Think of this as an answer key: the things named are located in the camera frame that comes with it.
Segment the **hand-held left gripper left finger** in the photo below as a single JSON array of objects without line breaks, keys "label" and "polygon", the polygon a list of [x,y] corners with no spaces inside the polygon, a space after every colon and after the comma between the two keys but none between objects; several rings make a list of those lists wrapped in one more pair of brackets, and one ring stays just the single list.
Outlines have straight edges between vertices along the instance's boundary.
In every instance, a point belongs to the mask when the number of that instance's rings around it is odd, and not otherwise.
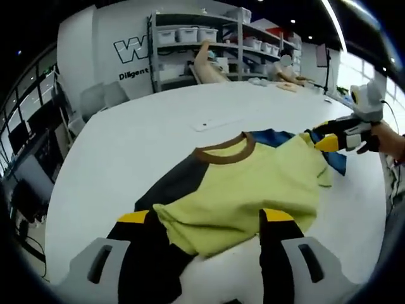
[{"label": "hand-held left gripper left finger", "polygon": [[165,245],[154,211],[128,213],[70,262],[59,285],[63,303],[150,303],[164,280],[157,251]]}]

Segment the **person's right hand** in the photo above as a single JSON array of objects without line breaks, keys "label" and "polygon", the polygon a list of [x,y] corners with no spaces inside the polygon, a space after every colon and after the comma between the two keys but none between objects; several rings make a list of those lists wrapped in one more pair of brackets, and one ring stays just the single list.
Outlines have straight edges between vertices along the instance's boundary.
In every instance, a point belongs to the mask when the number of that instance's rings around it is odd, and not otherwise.
[{"label": "person's right hand", "polygon": [[385,122],[376,123],[371,126],[371,136],[356,153],[362,155],[371,151],[388,155],[391,150],[392,136],[395,135],[396,133]]}]

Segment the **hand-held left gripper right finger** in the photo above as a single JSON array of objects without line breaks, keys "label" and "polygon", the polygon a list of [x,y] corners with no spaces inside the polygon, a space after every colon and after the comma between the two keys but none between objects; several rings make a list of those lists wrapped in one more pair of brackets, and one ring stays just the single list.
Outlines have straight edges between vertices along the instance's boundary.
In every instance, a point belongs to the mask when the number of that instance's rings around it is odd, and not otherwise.
[{"label": "hand-held left gripper right finger", "polygon": [[343,303],[353,290],[340,260],[288,213],[261,209],[259,242],[264,303]]}]

